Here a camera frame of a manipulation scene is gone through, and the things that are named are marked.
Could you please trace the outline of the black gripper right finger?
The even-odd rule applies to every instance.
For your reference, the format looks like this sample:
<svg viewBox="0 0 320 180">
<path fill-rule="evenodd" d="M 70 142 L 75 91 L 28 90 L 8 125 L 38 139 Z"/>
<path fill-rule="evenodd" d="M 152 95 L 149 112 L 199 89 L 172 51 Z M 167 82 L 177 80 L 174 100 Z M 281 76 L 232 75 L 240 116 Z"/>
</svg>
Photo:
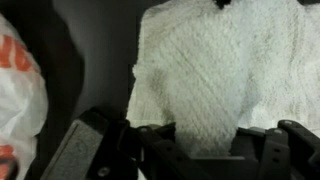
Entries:
<svg viewBox="0 0 320 180">
<path fill-rule="evenodd" d="M 252 180 L 320 180 L 320 138 L 293 120 L 239 128 L 230 153 L 251 161 Z"/>
</svg>

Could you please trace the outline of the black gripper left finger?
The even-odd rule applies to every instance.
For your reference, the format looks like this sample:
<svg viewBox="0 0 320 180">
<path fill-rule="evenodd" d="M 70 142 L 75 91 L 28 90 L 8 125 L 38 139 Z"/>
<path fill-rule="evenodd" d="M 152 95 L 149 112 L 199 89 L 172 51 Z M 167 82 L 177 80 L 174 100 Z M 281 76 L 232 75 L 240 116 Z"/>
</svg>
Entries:
<svg viewBox="0 0 320 180">
<path fill-rule="evenodd" d="M 111 122 L 86 174 L 86 180 L 213 180 L 175 144 L 174 123 L 133 128 Z"/>
</svg>

